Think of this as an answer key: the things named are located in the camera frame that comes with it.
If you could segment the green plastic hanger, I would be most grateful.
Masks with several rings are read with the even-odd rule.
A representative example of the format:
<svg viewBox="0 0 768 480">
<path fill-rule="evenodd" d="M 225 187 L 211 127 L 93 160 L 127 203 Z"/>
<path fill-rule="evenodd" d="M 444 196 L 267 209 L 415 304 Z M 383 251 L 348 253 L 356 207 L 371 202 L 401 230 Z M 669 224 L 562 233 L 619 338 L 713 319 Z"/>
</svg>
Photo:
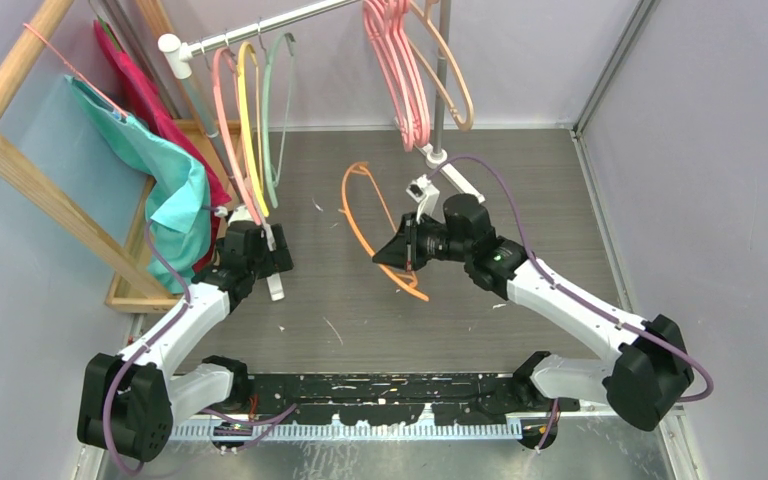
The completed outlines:
<svg viewBox="0 0 768 480">
<path fill-rule="evenodd" d="M 286 31 L 282 33 L 272 44 L 272 46 L 265 50 L 266 63 L 263 72 L 263 84 L 261 88 L 261 120 L 260 120 L 260 133 L 261 143 L 263 146 L 263 152 L 261 156 L 262 164 L 264 166 L 264 185 L 266 193 L 268 195 L 270 204 L 273 208 L 279 206 L 279 197 L 277 188 L 280 185 L 283 164 L 284 164 L 284 152 L 285 142 L 287 136 L 287 125 L 284 124 L 281 129 L 279 148 L 277 152 L 277 159 L 273 159 L 272 143 L 271 143 L 271 127 L 270 127 L 270 115 L 271 115 L 271 99 L 272 99 L 272 84 L 274 68 L 277 62 L 279 48 L 284 46 L 289 57 L 289 69 L 290 75 L 293 75 L 295 71 L 295 57 L 296 57 L 296 38 L 295 35 Z"/>
</svg>

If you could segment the pink plastic hanger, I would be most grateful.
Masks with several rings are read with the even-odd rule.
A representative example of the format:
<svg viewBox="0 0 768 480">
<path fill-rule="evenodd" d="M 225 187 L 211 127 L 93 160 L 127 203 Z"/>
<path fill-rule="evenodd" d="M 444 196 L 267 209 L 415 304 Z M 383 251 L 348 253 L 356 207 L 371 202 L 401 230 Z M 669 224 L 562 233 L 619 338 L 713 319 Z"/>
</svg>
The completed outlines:
<svg viewBox="0 0 768 480">
<path fill-rule="evenodd" d="M 406 152 L 414 147 L 408 131 L 407 107 L 401 74 L 397 65 L 395 43 L 389 33 L 387 1 L 366 0 L 362 2 L 362 22 L 369 44 L 375 54 L 395 110 L 397 128 Z"/>
<path fill-rule="evenodd" d="M 386 6 L 389 17 L 388 29 L 395 43 L 396 62 L 401 74 L 400 83 L 405 93 L 410 139 L 414 148 L 424 147 L 430 140 L 430 113 L 414 52 L 404 30 L 405 15 L 410 10 L 410 2 L 387 1 Z"/>
<path fill-rule="evenodd" d="M 427 99 L 404 29 L 409 10 L 409 1 L 365 1 L 362 8 L 364 28 L 389 90 L 406 152 L 430 139 Z"/>
</svg>

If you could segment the thin pink wire hanger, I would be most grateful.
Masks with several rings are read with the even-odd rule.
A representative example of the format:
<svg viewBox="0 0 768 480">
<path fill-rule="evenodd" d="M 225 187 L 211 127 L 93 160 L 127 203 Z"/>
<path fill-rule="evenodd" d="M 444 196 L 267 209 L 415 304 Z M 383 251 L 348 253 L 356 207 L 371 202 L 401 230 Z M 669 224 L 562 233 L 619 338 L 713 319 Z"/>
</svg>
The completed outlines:
<svg viewBox="0 0 768 480">
<path fill-rule="evenodd" d="M 241 201 L 241 204 L 245 204 L 251 213 L 254 213 L 254 211 L 257 211 L 257 206 L 253 200 L 253 195 L 249 191 L 250 188 L 246 185 L 243 169 L 240 165 L 239 159 L 237 158 L 237 151 L 232 140 L 225 110 L 221 80 L 223 63 L 226 64 L 232 73 L 235 72 L 233 55 L 228 46 L 220 47 L 217 49 L 213 54 L 212 60 L 210 61 L 212 95 L 221 140 L 220 155 L 223 162 L 223 167 L 229 180 L 229 185 L 232 187 L 237 198 Z"/>
</svg>

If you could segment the yellow plastic hanger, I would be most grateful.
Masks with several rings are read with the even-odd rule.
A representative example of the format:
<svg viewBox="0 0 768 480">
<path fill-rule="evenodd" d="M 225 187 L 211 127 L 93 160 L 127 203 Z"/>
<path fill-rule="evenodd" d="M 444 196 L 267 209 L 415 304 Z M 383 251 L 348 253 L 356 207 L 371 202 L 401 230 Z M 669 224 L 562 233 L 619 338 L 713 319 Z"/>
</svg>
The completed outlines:
<svg viewBox="0 0 768 480">
<path fill-rule="evenodd" d="M 266 220 L 269 216 L 269 208 L 266 205 L 264 197 L 264 187 L 262 182 L 262 168 L 256 163 L 257 156 L 255 155 L 255 141 L 253 138 L 253 127 L 250 119 L 250 105 L 249 94 L 247 90 L 247 67 L 250 66 L 254 74 L 255 80 L 255 102 L 254 112 L 255 120 L 261 119 L 260 110 L 260 68 L 257 59 L 257 53 L 253 44 L 249 41 L 244 41 L 238 50 L 237 64 L 236 64 L 236 103 L 240 118 L 241 125 L 241 145 L 243 148 L 243 161 L 245 168 L 246 180 L 250 187 L 249 191 L 253 195 L 253 200 L 257 206 L 257 211 L 262 220 Z"/>
</svg>

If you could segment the beige plastic hanger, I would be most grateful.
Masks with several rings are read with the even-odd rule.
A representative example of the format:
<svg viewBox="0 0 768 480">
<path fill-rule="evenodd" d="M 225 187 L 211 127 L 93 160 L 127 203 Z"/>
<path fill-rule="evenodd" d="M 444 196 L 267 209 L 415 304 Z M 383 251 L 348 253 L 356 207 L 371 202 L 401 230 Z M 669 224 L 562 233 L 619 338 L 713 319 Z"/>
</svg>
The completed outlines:
<svg viewBox="0 0 768 480">
<path fill-rule="evenodd" d="M 437 93 L 441 96 L 457 129 L 460 131 L 471 130 L 475 121 L 473 99 L 466 79 L 462 73 L 462 69 L 449 45 L 451 34 L 451 2 L 424 1 L 422 5 L 419 5 L 416 1 L 408 1 L 408 7 L 409 12 L 418 19 L 419 24 L 434 41 L 437 53 L 445 61 L 447 70 L 453 75 L 455 85 L 463 99 L 463 108 L 459 108 L 458 104 L 453 100 L 445 85 L 443 75 L 436 72 L 436 68 L 423 56 L 417 45 L 411 39 L 408 39 L 415 61 L 425 70 L 432 80 Z"/>
</svg>

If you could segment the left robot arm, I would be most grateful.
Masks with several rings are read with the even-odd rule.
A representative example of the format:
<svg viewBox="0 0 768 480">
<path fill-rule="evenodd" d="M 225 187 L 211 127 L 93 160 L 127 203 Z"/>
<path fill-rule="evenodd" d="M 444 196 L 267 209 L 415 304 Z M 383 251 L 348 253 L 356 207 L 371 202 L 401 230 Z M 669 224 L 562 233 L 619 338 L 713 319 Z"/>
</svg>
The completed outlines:
<svg viewBox="0 0 768 480">
<path fill-rule="evenodd" d="M 216 243 L 219 260 L 183 289 L 176 306 L 147 333 L 115 355 L 99 353 L 87 364 L 77 421 L 79 442 L 117 459 L 154 460 L 173 428 L 211 407 L 245 409 L 253 395 L 247 365 L 212 355 L 177 376 L 183 360 L 214 326 L 225 320 L 259 280 L 280 300 L 280 275 L 294 263 L 280 224 L 229 222 Z"/>
</svg>

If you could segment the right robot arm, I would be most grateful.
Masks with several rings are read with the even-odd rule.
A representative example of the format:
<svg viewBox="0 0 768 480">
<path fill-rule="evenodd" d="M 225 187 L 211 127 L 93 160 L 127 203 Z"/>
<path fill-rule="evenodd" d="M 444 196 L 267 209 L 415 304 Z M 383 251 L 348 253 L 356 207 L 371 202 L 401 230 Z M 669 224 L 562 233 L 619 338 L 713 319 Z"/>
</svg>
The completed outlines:
<svg viewBox="0 0 768 480">
<path fill-rule="evenodd" d="M 507 399 L 527 410 L 547 409 L 552 418 L 563 399 L 604 404 L 642 431 L 654 430 L 686 400 L 698 369 L 676 322 L 665 315 L 643 319 L 579 288 L 499 235 L 472 195 L 449 197 L 443 213 L 442 221 L 404 214 L 372 262 L 405 273 L 431 260 L 460 263 L 477 287 L 540 314 L 595 355 L 569 359 L 537 351 L 513 372 Z"/>
</svg>

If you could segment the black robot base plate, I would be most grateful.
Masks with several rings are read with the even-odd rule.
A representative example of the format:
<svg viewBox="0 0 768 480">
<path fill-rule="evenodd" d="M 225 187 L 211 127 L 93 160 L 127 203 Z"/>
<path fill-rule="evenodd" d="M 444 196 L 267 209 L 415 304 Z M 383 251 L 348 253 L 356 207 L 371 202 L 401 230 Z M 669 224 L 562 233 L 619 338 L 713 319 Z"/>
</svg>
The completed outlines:
<svg viewBox="0 0 768 480">
<path fill-rule="evenodd" d="M 262 441 L 515 440 L 548 447 L 550 412 L 579 401 L 544 400 L 505 373 L 253 374 L 247 402 L 212 407 L 173 431 L 238 449 Z"/>
</svg>

